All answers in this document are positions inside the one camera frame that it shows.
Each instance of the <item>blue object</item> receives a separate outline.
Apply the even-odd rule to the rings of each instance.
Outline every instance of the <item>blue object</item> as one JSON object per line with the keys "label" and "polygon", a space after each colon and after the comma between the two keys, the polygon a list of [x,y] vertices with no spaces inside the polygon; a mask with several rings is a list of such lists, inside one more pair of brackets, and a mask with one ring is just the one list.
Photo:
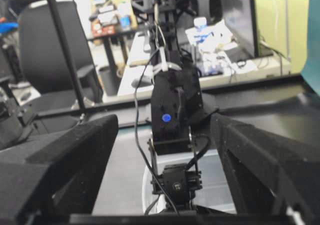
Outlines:
{"label": "blue object", "polygon": [[130,27],[130,17],[129,16],[124,16],[120,19],[120,23],[123,29],[126,29],[127,27]]}
{"label": "blue object", "polygon": [[166,113],[162,116],[162,121],[164,121],[165,123],[169,123],[171,121],[171,116],[170,114]]}
{"label": "blue object", "polygon": [[304,69],[301,72],[304,80],[320,95],[320,0],[310,0],[307,53]]}
{"label": "blue object", "polygon": [[17,28],[18,28],[18,23],[16,22],[2,22],[0,23],[0,34],[6,34]]}

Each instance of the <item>monitor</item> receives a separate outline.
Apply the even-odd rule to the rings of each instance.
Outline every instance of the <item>monitor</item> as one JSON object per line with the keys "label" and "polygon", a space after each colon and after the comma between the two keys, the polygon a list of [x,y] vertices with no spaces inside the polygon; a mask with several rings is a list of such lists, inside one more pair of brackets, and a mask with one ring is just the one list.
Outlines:
{"label": "monitor", "polygon": [[225,25],[239,45],[238,50],[233,51],[232,57],[236,60],[233,62],[271,55],[260,46],[255,0],[221,0],[221,3]]}

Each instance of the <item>black pole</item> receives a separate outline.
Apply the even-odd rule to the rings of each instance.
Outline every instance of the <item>black pole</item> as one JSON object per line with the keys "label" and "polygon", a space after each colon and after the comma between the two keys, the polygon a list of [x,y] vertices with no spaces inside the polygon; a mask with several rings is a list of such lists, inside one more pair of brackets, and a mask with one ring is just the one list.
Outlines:
{"label": "black pole", "polygon": [[86,110],[86,106],[84,103],[84,93],[83,89],[80,84],[80,80],[77,75],[77,70],[75,66],[75,62],[72,58],[71,51],[68,45],[67,37],[66,37],[66,32],[64,30],[61,17],[58,12],[58,6],[56,0],[47,0],[48,2],[48,7],[51,12],[51,16],[54,22],[54,26],[56,29],[56,33],[58,35],[58,39],[62,48],[62,53],[64,56],[64,59],[66,61],[66,65],[69,69],[73,89],[76,95],[76,99],[78,100],[79,108],[83,111]]}

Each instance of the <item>white plastic container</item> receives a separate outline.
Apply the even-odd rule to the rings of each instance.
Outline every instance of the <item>white plastic container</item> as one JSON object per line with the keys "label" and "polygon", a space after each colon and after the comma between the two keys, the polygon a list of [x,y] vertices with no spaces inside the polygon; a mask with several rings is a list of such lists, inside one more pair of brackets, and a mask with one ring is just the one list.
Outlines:
{"label": "white plastic container", "polygon": [[[161,174],[166,165],[188,163],[193,153],[179,153],[163,155],[157,158],[158,172]],[[201,180],[203,189],[195,192],[193,204],[219,210],[225,213],[236,213],[234,202],[229,190],[226,176],[217,150],[209,150],[198,161],[199,170],[202,171]],[[150,183],[151,174],[147,167],[144,169],[142,180],[142,209],[143,212],[158,197],[152,195],[153,187]],[[165,208],[163,195],[150,214],[159,213]]]}

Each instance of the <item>desk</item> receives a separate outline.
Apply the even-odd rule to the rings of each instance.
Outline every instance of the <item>desk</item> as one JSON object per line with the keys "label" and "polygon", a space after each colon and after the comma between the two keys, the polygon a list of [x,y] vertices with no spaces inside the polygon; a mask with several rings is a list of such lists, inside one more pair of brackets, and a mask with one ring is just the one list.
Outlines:
{"label": "desk", "polygon": [[98,37],[90,36],[87,38],[87,40],[89,42],[93,42],[95,40],[102,40],[103,41],[103,46],[105,49],[106,57],[109,62],[110,70],[113,73],[113,75],[117,76],[117,66],[116,66],[115,58],[114,58],[114,55],[113,55],[113,52],[111,49],[110,40],[111,39],[118,39],[119,40],[121,50],[122,50],[123,59],[124,59],[124,62],[126,63],[128,60],[128,53],[127,53],[127,48],[126,48],[126,44],[124,41],[124,36],[133,35],[136,32],[144,31],[146,29],[147,29],[147,27],[145,25],[139,25],[137,28],[130,28],[130,29],[122,29],[121,26],[118,25],[116,27],[116,33],[114,33],[114,34],[107,34],[107,35],[102,35],[102,36],[98,36]]}
{"label": "desk", "polygon": [[[137,65],[145,64],[150,56],[143,51],[144,40],[145,38],[143,36],[139,36],[138,33],[136,33],[127,61],[127,66],[124,70],[124,74],[118,90],[118,97],[132,96],[135,92],[135,89],[131,86],[131,83],[136,78],[139,78],[144,70],[144,66]],[[224,51],[218,53],[218,55],[227,58]],[[222,85],[277,77],[280,76],[281,73],[283,75],[289,75],[292,70],[290,62],[282,58],[282,72],[280,64],[280,57],[276,54],[269,57],[248,60],[246,61],[246,65],[243,69],[239,68],[236,64],[232,64],[232,68],[223,68],[224,73],[222,75],[201,77],[200,86],[202,90],[209,90]],[[152,66],[148,66],[145,75],[148,76],[151,74]],[[149,99],[152,95],[152,90],[153,85],[141,87],[137,91],[137,96],[140,99]]]}

